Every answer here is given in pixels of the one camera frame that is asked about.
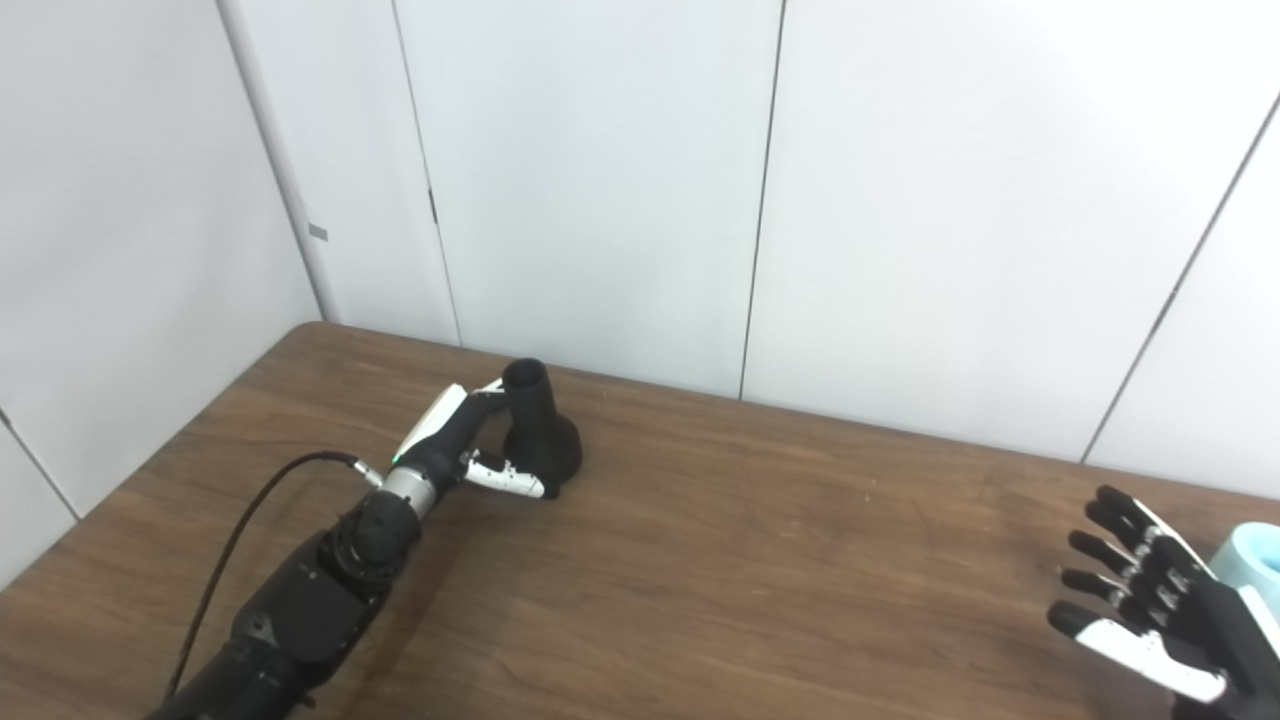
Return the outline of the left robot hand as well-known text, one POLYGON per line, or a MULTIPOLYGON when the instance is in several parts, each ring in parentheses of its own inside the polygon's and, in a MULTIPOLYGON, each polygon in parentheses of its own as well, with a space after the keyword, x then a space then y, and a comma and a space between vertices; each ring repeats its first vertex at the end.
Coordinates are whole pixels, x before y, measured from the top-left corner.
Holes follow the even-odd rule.
POLYGON ((452 384, 424 414, 398 454, 383 491, 425 515, 458 483, 529 498, 554 498, 579 471, 576 427, 556 406, 548 379, 530 386, 495 380, 468 392, 452 384), (511 427, 500 454, 477 447, 492 415, 507 411, 511 427))

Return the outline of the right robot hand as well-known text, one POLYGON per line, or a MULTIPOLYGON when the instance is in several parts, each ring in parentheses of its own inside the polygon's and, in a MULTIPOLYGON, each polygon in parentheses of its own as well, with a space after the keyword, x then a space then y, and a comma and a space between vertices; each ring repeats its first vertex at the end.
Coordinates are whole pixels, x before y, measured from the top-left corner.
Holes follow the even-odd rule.
POLYGON ((1275 719, 1277 620, 1252 588, 1234 588, 1162 518, 1101 486, 1084 509, 1106 530, 1073 530, 1069 546, 1105 573, 1068 568, 1064 587, 1102 600, 1108 614, 1060 600, 1060 634, 1172 694, 1174 719, 1275 719))

